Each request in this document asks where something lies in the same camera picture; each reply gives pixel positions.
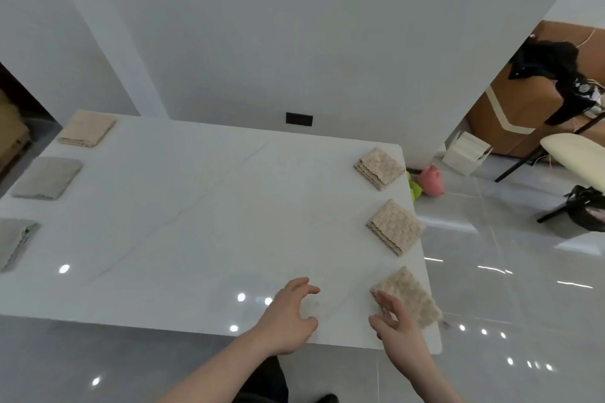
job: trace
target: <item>folded towel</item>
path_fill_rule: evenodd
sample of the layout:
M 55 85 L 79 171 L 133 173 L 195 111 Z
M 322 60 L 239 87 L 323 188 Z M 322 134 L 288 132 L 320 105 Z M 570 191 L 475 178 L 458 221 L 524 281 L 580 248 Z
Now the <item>folded towel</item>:
M 372 149 L 371 152 L 359 159 L 353 167 L 379 191 L 382 191 L 405 172 L 405 168 L 380 147 Z
M 376 296 L 378 290 L 401 300 L 421 330 L 443 317 L 441 309 L 437 307 L 433 297 L 422 288 L 405 266 L 381 283 L 374 285 L 370 289 L 370 293 Z
M 11 190 L 11 196 L 30 199 L 57 199 L 82 169 L 77 159 L 38 157 Z
M 407 252 L 420 238 L 424 224 L 413 212 L 402 208 L 392 199 L 378 209 L 368 221 L 371 229 L 398 257 Z
M 61 144 L 94 147 L 116 124 L 116 118 L 88 110 L 78 110 L 61 131 L 57 140 Z
M 39 227 L 33 220 L 0 219 L 0 271 L 8 269 L 26 249 L 28 240 Z

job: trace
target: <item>black pants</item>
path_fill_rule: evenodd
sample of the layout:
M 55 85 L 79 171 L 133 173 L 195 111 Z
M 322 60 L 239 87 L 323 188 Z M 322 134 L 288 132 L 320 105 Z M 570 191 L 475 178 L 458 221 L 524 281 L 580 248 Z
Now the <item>black pants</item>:
M 276 356 L 262 362 L 248 377 L 240 392 L 255 393 L 276 403 L 288 403 L 288 386 Z

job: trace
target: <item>gray tile floor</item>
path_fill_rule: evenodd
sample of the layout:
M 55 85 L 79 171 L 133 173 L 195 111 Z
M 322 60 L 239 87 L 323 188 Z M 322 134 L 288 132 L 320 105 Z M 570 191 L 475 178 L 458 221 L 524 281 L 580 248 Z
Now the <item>gray tile floor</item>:
M 436 163 L 447 193 L 416 210 L 426 256 L 442 260 L 427 261 L 445 315 L 438 366 L 468 401 L 604 401 L 605 239 L 562 241 L 534 219 L 579 180 L 541 165 L 495 184 L 512 163 L 496 156 L 470 178 Z M 0 316 L 0 401 L 154 401 L 228 341 Z M 281 362 L 294 403 L 419 401 L 383 352 L 311 344 Z

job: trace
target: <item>white marble table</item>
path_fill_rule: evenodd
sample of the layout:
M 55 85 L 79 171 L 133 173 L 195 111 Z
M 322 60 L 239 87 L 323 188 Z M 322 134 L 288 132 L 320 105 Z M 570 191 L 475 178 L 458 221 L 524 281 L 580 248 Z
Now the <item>white marble table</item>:
M 0 274 L 0 314 L 237 335 L 306 275 L 310 342 L 378 349 L 370 286 L 406 265 L 430 287 L 420 243 L 397 258 L 365 227 L 390 197 L 413 210 L 404 177 L 378 192 L 353 169 L 377 145 L 404 163 L 398 145 L 132 116 L 92 149 L 53 142 L 43 156 L 84 168 L 58 201 L 0 200 L 42 224 Z M 424 335 L 439 354 L 437 324 Z

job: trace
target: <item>gray folded towel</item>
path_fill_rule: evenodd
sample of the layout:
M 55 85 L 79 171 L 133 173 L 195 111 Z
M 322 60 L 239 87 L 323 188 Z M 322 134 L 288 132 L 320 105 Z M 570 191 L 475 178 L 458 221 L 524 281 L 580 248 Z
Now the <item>gray folded towel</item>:
M 82 166 L 82 162 L 77 159 L 36 158 L 11 190 L 11 196 L 57 199 L 82 169 Z
M 26 249 L 40 224 L 33 220 L 0 219 L 0 271 L 6 270 Z

